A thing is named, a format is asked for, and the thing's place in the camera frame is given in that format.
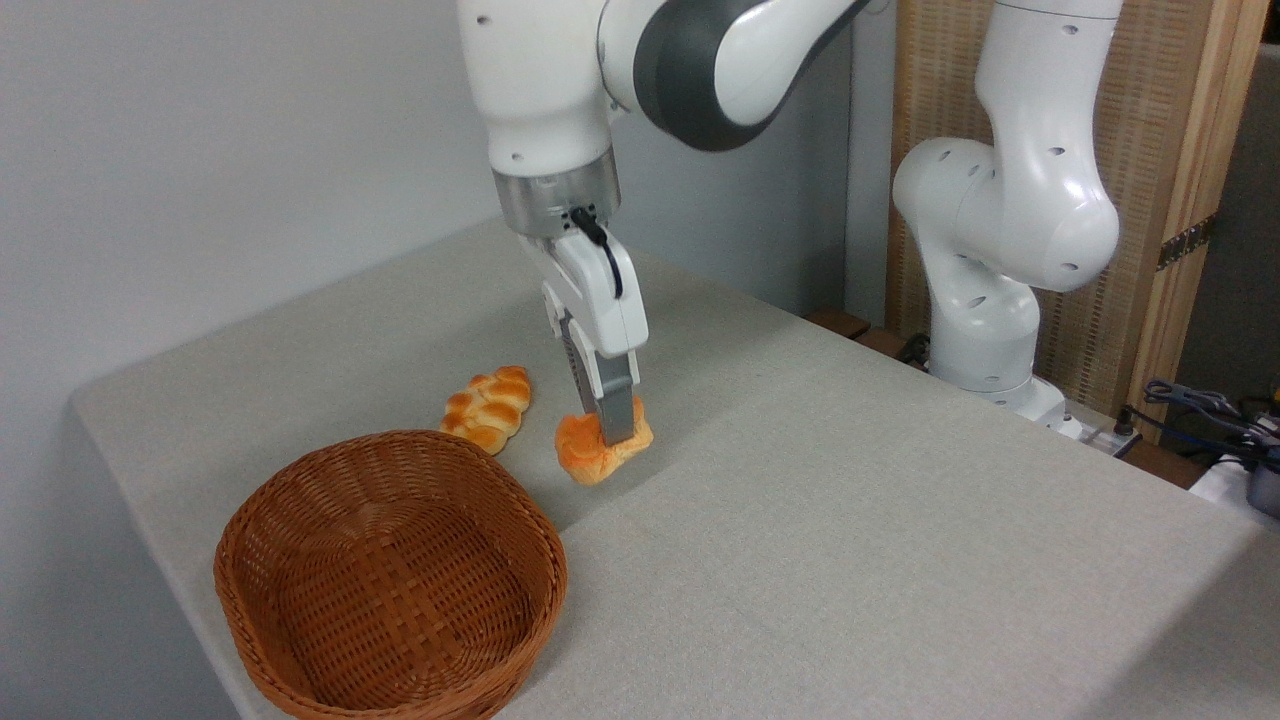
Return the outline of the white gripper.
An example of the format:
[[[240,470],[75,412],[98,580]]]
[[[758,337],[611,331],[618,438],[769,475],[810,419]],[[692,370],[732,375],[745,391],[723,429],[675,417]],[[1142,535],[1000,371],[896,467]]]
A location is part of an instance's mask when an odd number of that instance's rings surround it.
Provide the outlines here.
[[[643,296],[628,251],[581,229],[559,238],[521,236],[543,275],[543,297],[564,346],[582,410],[596,414],[605,446],[635,436],[634,354],[649,340]]]

